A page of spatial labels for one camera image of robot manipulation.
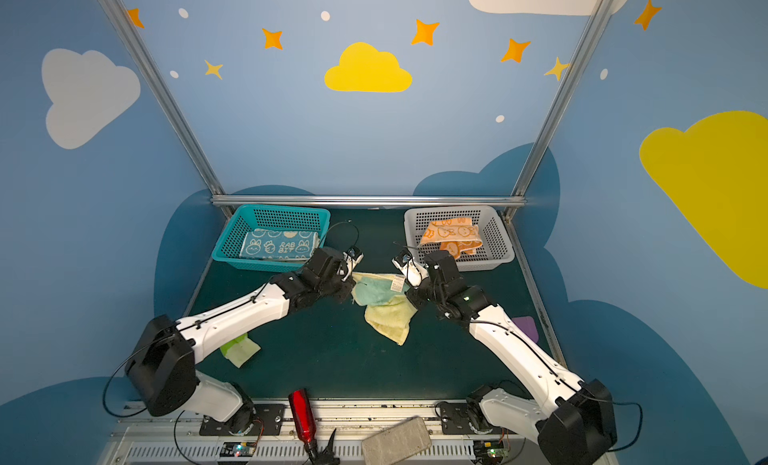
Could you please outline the yellow-green towel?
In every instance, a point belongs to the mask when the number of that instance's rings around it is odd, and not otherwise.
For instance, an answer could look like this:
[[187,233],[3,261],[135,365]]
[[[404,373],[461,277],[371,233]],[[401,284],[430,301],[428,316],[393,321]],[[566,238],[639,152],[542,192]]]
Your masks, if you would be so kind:
[[365,308],[365,320],[379,334],[402,346],[417,309],[406,296],[410,286],[402,275],[353,273],[353,301]]

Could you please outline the blue bunny pattern towel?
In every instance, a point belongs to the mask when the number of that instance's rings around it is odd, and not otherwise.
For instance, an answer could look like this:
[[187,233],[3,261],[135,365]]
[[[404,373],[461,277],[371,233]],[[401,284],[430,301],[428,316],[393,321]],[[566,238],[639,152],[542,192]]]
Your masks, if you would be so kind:
[[301,262],[310,258],[319,245],[312,231],[280,231],[255,229],[247,232],[239,257],[242,259]]

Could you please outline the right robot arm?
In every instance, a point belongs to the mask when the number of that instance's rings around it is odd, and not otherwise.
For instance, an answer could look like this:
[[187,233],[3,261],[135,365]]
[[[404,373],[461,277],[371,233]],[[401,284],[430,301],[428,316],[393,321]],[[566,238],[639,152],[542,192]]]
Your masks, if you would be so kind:
[[618,441],[614,401],[598,380],[583,381],[545,353],[514,324],[504,308],[478,286],[469,286],[446,251],[419,264],[403,251],[393,260],[417,308],[436,306],[487,347],[528,392],[521,398],[502,387],[483,386],[467,400],[474,431],[495,428],[536,443],[551,464],[593,464]]

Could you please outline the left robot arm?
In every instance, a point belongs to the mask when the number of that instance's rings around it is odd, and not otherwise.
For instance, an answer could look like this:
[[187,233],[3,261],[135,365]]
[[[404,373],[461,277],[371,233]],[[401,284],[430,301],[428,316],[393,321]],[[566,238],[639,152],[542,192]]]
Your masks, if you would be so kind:
[[223,424],[232,435],[246,434],[256,422],[250,397],[242,387],[198,371],[197,365],[225,344],[320,299],[343,302],[355,286],[352,273],[362,259],[356,246],[345,252],[318,248],[301,268],[274,275],[215,309],[178,320],[166,315],[152,319],[124,365],[147,413],[197,413]]

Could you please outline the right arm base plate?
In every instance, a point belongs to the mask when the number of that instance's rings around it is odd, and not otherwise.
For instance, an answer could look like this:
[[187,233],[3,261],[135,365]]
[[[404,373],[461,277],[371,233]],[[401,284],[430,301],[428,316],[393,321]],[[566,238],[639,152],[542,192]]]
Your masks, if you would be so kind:
[[444,435],[500,435],[500,427],[492,426],[476,405],[466,402],[441,401],[435,405],[435,412]]

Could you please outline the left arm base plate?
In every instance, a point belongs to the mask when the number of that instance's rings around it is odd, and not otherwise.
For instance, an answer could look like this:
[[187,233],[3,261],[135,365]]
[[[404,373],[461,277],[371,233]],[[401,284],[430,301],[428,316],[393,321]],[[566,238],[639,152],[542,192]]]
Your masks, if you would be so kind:
[[278,436],[281,433],[286,405],[257,403],[243,405],[229,420],[219,422],[203,418],[201,436]]

